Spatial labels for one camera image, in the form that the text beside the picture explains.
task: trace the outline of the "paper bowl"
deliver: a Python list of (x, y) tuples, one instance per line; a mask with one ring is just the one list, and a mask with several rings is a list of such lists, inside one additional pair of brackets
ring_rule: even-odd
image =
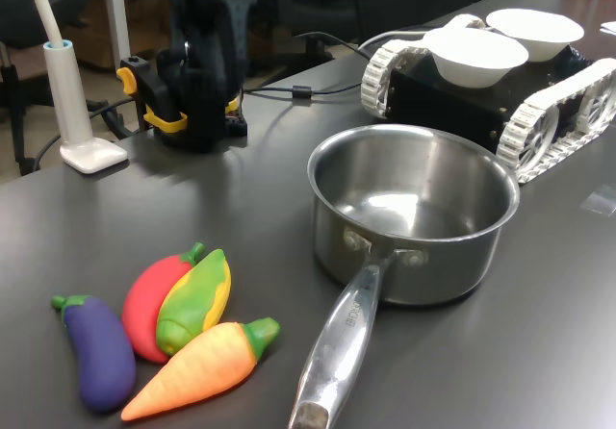
[(474, 28), (441, 28), (424, 37), (441, 76), (462, 88), (489, 88), (528, 59), (512, 38)]
[(530, 9), (496, 11), (488, 15), (486, 23), (519, 41), (528, 50), (531, 62), (553, 59), (565, 46), (584, 36), (584, 29), (572, 19)]

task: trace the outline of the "orange carrot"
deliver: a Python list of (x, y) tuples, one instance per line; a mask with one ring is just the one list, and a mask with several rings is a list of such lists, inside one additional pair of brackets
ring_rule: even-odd
[(220, 323), (175, 354), (122, 412), (130, 421), (198, 402), (240, 384), (280, 331), (271, 318)]

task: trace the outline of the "red chili pepper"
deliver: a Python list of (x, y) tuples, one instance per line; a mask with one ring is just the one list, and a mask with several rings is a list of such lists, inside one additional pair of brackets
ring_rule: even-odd
[(168, 359), (156, 343), (156, 320), (163, 301), (175, 283), (194, 267), (202, 251), (203, 245), (196, 243), (187, 253), (160, 260), (128, 291), (122, 323), (135, 352), (151, 362), (163, 364)]

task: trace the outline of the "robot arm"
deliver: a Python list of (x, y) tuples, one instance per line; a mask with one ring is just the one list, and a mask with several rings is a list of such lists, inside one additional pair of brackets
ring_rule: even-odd
[(246, 29), (256, 0), (169, 0), (171, 43), (157, 71), (137, 57), (122, 61), (125, 91), (146, 108), (143, 118), (161, 138), (182, 148), (210, 150), (245, 136), (240, 114), (227, 116), (247, 66)]

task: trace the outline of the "tabletop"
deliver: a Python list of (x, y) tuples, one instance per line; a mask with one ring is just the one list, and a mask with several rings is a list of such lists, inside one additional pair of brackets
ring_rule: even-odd
[[(562, 12), (586, 28), (588, 57), (616, 57), (599, 33), (615, 0), (487, 0)], [(280, 85), (359, 81), (353, 56)], [(0, 426), (118, 428), (77, 395), (75, 358), (50, 307), (54, 294), (92, 294), (120, 313), (153, 262), (200, 240), (223, 248), (233, 287), (223, 320), (271, 316), (282, 328), (253, 376), (218, 398), (136, 428), (286, 427), (299, 374), (340, 286), (311, 249), (306, 163), (324, 139), (373, 122), (358, 92), (312, 102), (249, 96), (245, 145), (196, 155), (150, 135), (122, 143), (130, 163), (93, 176), (53, 167), (0, 187)], [(616, 420), (616, 222), (580, 205), (616, 187), (610, 127), (522, 189), (487, 279), (440, 309), (381, 306), (355, 388), (337, 428), (611, 428)], [(135, 391), (158, 366), (138, 363)]]

